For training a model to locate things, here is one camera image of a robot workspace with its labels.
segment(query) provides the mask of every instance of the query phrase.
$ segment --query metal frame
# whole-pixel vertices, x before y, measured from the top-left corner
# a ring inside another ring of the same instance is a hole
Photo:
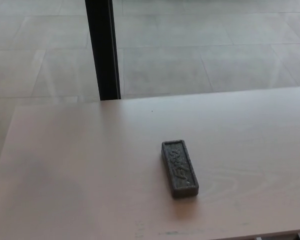
[[[100,100],[121,99],[112,0],[85,0]]]

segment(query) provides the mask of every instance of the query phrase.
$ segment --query wooden table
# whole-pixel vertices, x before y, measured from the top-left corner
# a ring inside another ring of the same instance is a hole
[[[161,143],[199,182],[173,200]],[[300,231],[300,88],[20,107],[0,240],[216,240]]]

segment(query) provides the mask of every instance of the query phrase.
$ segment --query wood grain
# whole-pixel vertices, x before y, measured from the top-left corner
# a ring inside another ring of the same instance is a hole
[[[200,186],[173,200],[161,143]],[[0,240],[216,240],[300,231],[300,88],[32,106],[0,159]]]

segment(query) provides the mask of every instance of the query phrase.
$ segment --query dark gray eraser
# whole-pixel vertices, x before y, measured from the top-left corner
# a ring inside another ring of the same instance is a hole
[[[198,195],[199,184],[185,141],[165,141],[162,143],[161,153],[172,197],[187,198]]]

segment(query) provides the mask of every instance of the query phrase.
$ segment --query concrete floor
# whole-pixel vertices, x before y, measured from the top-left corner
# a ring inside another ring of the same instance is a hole
[[[300,0],[113,0],[124,98],[300,86]],[[0,154],[20,105],[96,102],[84,0],[0,0]]]

